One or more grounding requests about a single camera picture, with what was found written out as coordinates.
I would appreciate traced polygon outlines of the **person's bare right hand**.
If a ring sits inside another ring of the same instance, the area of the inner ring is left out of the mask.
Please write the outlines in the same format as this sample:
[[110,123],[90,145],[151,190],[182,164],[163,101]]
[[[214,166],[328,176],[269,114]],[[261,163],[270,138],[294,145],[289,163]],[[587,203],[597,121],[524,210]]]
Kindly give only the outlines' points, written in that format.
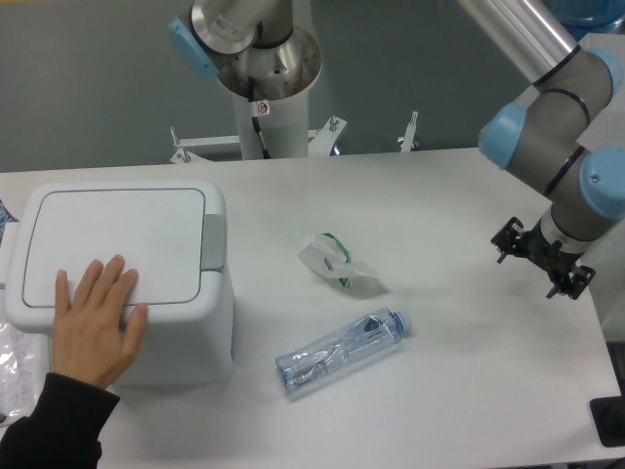
[[52,338],[56,374],[104,390],[137,359],[148,305],[137,305],[121,325],[124,305],[139,278],[137,270],[124,267],[119,254],[107,264],[93,261],[73,295],[66,271],[57,272]]

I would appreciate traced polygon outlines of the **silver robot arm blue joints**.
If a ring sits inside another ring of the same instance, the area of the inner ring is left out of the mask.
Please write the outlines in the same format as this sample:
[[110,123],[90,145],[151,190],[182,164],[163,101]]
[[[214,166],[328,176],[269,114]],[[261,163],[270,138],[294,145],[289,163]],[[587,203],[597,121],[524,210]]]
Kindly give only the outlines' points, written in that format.
[[538,232],[582,253],[624,217],[624,152],[578,139],[613,100],[623,67],[584,50],[540,1],[464,1],[462,8],[538,95],[504,106],[479,133],[479,151],[551,200]]

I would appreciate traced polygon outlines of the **black robot end mount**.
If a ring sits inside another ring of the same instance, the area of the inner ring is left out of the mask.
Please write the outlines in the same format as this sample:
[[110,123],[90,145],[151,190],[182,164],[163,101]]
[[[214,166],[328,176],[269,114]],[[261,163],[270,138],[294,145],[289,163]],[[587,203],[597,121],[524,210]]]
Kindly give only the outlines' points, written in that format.
[[498,264],[511,255],[527,259],[544,271],[553,285],[546,295],[548,299],[557,294],[577,299],[596,274],[591,267],[578,265],[581,255],[565,252],[560,240],[548,241],[542,234],[540,223],[526,231],[522,222],[512,217],[490,242],[500,253]]

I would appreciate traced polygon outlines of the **black sleeved forearm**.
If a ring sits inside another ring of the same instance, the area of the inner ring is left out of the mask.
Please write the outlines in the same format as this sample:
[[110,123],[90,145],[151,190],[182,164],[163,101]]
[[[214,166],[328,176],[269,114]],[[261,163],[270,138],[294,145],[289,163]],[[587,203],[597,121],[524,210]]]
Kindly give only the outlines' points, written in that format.
[[32,413],[12,423],[1,439],[3,468],[96,468],[100,434],[120,398],[106,389],[55,372]]

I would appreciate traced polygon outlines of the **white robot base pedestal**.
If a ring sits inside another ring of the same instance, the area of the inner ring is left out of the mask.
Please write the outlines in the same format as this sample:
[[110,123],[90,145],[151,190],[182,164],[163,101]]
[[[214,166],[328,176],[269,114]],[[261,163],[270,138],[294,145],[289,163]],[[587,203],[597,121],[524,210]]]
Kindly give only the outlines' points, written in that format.
[[219,75],[231,96],[240,143],[254,127],[269,132],[269,147],[290,134],[307,141],[309,94],[322,68],[313,36],[294,26],[287,41],[273,49],[250,48]]

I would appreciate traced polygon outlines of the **silver robot arm base joint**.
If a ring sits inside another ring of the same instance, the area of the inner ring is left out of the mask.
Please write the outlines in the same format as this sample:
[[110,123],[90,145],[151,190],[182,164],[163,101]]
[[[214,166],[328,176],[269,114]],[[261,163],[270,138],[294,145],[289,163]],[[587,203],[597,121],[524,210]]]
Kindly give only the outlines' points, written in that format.
[[290,1],[194,1],[168,24],[179,58],[201,78],[213,78],[250,48],[273,49],[293,31]]

